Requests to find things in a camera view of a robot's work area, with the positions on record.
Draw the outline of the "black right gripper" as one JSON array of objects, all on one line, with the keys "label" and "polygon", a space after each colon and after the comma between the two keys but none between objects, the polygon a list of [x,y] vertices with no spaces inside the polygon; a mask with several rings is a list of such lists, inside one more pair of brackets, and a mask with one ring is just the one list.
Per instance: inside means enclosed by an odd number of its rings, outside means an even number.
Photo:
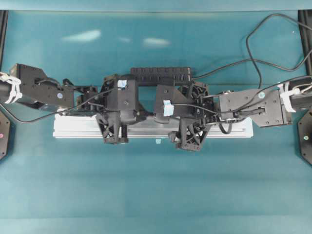
[{"label": "black right gripper", "polygon": [[209,94],[208,85],[203,82],[192,81],[177,90],[186,99],[173,101],[174,116],[155,114],[154,121],[160,124],[179,121],[178,130],[168,133],[169,139],[177,149],[198,152],[210,131],[209,123],[215,120],[213,97]]}]

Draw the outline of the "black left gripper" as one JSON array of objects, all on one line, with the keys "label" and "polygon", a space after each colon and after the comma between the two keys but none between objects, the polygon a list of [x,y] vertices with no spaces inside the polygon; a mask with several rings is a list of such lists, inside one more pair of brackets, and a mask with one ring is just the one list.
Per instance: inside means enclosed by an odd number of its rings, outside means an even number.
[{"label": "black left gripper", "polygon": [[[84,93],[77,98],[77,104],[79,105],[78,111],[95,116],[104,143],[106,144],[128,143],[128,126],[154,118],[154,114],[149,114],[149,112],[145,110],[139,101],[139,111],[137,112],[137,117],[130,121],[121,122],[119,111],[107,110],[107,95],[113,90],[114,81],[117,79],[135,80],[130,74],[121,76],[115,74],[104,79],[104,83],[100,91],[98,91],[97,88],[92,87],[84,88]],[[140,128],[139,133],[135,134],[135,138],[153,137],[154,136],[152,135],[150,127],[148,127],[147,130]]]}]

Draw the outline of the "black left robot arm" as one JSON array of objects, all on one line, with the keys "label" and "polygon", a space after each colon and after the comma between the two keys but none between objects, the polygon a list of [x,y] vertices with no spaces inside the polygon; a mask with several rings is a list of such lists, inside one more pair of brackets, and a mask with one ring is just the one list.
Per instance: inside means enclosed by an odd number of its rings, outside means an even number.
[{"label": "black left robot arm", "polygon": [[128,143],[128,126],[153,116],[139,102],[130,74],[105,77],[98,89],[68,79],[59,83],[40,68],[17,63],[9,74],[0,74],[0,103],[15,102],[50,115],[94,117],[106,144]]}]

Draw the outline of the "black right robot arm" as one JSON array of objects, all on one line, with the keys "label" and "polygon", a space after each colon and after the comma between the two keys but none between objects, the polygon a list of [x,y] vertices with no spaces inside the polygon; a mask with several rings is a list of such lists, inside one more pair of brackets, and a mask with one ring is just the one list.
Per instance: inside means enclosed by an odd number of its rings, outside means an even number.
[{"label": "black right robot arm", "polygon": [[158,85],[155,120],[167,124],[178,118],[177,131],[168,133],[176,148],[200,151],[212,126],[228,135],[247,118],[259,127],[291,124],[292,113],[312,106],[312,77],[299,76],[265,88],[223,91],[212,95],[208,84],[190,81],[179,87]]}]

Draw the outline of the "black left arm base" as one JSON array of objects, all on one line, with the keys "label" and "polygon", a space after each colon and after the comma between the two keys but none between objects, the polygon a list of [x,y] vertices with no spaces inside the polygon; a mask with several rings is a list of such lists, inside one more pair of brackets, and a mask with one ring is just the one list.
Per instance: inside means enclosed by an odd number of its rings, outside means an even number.
[{"label": "black left arm base", "polygon": [[10,120],[0,113],[0,159],[7,155],[8,141],[10,135]]}]

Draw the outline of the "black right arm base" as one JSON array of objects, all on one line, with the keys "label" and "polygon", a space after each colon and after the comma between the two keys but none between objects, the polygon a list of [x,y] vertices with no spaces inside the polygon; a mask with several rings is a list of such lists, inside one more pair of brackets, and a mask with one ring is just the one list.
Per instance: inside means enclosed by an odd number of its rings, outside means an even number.
[{"label": "black right arm base", "polygon": [[312,111],[307,111],[299,120],[298,136],[301,156],[312,164]]}]

